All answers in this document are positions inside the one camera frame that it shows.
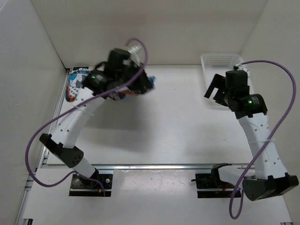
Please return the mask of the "colourful patterned shorts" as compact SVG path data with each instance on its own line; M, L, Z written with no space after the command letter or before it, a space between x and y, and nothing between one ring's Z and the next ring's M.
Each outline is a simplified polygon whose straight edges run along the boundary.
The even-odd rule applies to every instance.
M82 82L86 78L86 76L92 71L89 67L74 67L72 73L69 75L67 79L67 87L65 99L67 102L74 102L77 97L80 88L83 87ZM125 88L119 92L113 92L108 95L108 97L114 101L123 100L126 96L138 96L146 94L152 91L155 88L155 76L144 76L146 78L146 85L144 90L141 88Z

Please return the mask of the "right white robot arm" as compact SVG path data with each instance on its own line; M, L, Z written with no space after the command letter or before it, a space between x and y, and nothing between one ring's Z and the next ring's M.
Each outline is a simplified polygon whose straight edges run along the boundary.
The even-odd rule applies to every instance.
M260 94L250 94L248 74L231 70L225 76L215 74L205 98L217 89L213 100L234 112L241 125L255 164L255 173L246 173L239 185L251 201L280 196L299 185L298 177L290 175L283 165L270 137L267 107Z

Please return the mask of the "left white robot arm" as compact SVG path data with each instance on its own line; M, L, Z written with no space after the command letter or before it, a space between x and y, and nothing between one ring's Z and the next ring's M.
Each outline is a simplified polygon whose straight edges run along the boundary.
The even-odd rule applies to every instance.
M40 142L67 167L82 176L82 182L92 188L98 183L98 172L84 157L75 143L94 111L106 99L122 100L127 95L142 95L154 88L154 79L145 73L139 59L140 46L114 48L108 60L93 69L78 69L67 83L67 97L74 105L62 116L50 134L42 134Z

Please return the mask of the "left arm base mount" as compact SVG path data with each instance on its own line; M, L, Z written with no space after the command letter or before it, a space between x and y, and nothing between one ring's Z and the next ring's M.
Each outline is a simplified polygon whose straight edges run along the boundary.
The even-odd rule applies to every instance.
M108 172L99 172L98 181L103 186L101 186L98 182L84 180L77 174L73 174L70 183L69 196L111 197L113 174Z

